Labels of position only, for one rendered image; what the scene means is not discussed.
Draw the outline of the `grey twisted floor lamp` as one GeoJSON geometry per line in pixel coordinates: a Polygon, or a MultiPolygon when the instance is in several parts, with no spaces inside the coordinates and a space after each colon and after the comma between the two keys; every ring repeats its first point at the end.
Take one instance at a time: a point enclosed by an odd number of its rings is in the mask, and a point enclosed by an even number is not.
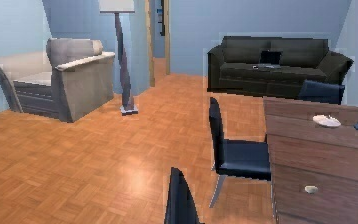
{"type": "Polygon", "coordinates": [[[137,114],[138,109],[134,104],[131,93],[131,81],[127,64],[127,53],[124,47],[124,35],[121,13],[134,13],[134,0],[98,0],[101,13],[111,13],[115,16],[115,30],[118,43],[118,62],[120,66],[120,83],[122,86],[122,105],[120,107],[123,116],[137,114]]]}

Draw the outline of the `black laptop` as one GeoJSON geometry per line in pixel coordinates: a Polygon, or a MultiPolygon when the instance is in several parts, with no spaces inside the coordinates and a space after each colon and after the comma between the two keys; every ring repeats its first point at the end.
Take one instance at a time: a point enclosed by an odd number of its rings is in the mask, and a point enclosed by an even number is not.
{"type": "Polygon", "coordinates": [[[280,59],[281,59],[282,53],[280,51],[262,51],[259,63],[254,65],[254,69],[259,68],[271,68],[271,69],[277,69],[280,68],[280,59]]]}

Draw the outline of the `dark green sofa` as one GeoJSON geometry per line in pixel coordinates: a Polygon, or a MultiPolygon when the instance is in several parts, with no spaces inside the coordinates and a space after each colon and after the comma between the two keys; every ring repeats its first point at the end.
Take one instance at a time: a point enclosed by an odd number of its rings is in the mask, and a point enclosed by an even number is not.
{"type": "Polygon", "coordinates": [[[295,99],[305,80],[341,84],[353,60],[326,39],[226,36],[208,52],[209,92],[295,99]],[[262,51],[280,51],[280,68],[259,68],[262,51]]]}

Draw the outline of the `white plate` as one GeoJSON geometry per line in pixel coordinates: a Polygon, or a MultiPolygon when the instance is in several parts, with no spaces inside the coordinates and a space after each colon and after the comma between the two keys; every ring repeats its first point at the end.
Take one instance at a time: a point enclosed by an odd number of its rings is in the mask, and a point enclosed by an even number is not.
{"type": "Polygon", "coordinates": [[[313,121],[320,126],[328,127],[328,128],[336,128],[341,125],[341,122],[330,115],[315,115],[313,117],[313,121]]]}

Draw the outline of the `brown wooden dining table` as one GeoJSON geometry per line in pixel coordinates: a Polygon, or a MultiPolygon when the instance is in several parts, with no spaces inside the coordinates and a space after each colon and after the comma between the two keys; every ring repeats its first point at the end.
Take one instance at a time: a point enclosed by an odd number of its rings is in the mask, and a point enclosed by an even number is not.
{"type": "Polygon", "coordinates": [[[263,99],[276,224],[358,224],[358,107],[263,99]],[[336,128],[318,125],[330,115],[336,128]],[[307,185],[318,187],[314,194],[307,185]]]}

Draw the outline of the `dark framed wall picture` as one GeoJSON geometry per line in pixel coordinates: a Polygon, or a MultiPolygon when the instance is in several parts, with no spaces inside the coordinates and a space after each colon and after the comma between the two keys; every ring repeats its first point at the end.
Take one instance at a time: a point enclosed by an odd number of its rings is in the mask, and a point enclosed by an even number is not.
{"type": "Polygon", "coordinates": [[[160,35],[165,36],[165,23],[164,23],[164,0],[157,0],[156,3],[157,9],[157,18],[158,18],[158,24],[160,25],[160,35]]]}

